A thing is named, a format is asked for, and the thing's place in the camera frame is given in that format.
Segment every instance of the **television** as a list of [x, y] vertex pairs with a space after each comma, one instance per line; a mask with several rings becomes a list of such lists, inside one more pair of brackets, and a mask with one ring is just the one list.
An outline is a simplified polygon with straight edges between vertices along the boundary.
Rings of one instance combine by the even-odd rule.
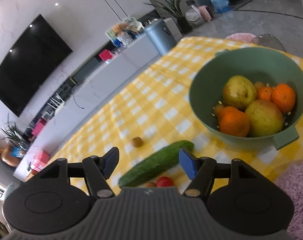
[[41, 84], [71, 52], [39, 15], [0, 65], [0, 100], [19, 117]]

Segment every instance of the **yellow checkered tablecloth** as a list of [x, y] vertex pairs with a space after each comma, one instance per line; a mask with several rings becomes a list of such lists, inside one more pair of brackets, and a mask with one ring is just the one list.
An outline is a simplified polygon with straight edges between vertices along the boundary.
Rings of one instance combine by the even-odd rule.
[[[221, 163], [241, 158], [274, 180], [291, 161], [303, 159], [303, 117], [296, 126], [300, 138], [280, 151], [274, 147], [260, 152], [235, 151], [211, 135], [195, 117], [188, 101], [192, 79], [216, 52], [249, 46], [255, 45], [206, 37], [182, 39], [94, 114], [54, 159], [80, 162], [85, 157], [102, 156], [113, 146], [118, 147], [119, 164], [108, 183], [115, 193], [119, 193], [117, 182], [121, 175], [160, 148], [186, 139], [195, 143], [194, 155], [197, 157], [209, 156]], [[302, 58], [286, 55], [303, 70]], [[143, 138], [142, 147], [131, 146], [131, 138], [135, 136]], [[165, 175], [174, 179], [179, 191], [189, 184], [179, 165]], [[86, 191], [83, 179], [72, 179], [71, 183]], [[220, 179], [214, 188], [224, 184], [226, 180]]]

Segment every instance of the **gray trash can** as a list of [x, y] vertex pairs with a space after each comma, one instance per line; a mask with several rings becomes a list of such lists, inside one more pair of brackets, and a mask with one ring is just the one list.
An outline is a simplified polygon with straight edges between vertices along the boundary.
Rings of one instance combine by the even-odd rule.
[[145, 27], [145, 33], [161, 56], [165, 55], [177, 44], [163, 19], [157, 20]]

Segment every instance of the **tangerine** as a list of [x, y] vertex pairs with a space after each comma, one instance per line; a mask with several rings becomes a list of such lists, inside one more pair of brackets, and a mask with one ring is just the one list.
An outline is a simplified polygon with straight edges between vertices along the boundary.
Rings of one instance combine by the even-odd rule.
[[272, 93], [272, 102], [282, 113], [290, 112], [296, 101], [295, 91], [286, 84], [278, 84]]
[[273, 91], [274, 90], [271, 87], [263, 86], [263, 87], [259, 88], [257, 91], [257, 99], [272, 102], [271, 96], [272, 96]]
[[249, 127], [248, 116], [239, 110], [225, 113], [219, 122], [220, 132], [238, 137], [246, 137]]
[[218, 118], [218, 125], [219, 125], [219, 121], [221, 120], [221, 118], [226, 114], [229, 113], [230, 111], [239, 111], [236, 107], [233, 106], [225, 106], [223, 109], [221, 109], [218, 113], [217, 118]]

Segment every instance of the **pink box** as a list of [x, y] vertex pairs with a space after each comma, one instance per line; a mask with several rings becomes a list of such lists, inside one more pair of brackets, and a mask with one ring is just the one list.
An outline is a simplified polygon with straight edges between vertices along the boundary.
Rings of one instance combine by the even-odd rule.
[[38, 120], [38, 122], [36, 123], [34, 129], [32, 130], [31, 134], [34, 135], [34, 136], [39, 135], [39, 133], [41, 132], [41, 130], [45, 127], [46, 123], [47, 122], [46, 122], [45, 119], [40, 118]]
[[49, 159], [50, 159], [50, 156], [46, 152], [41, 150], [35, 154], [34, 161], [30, 165], [30, 167], [33, 170], [40, 172], [43, 168], [45, 168]]

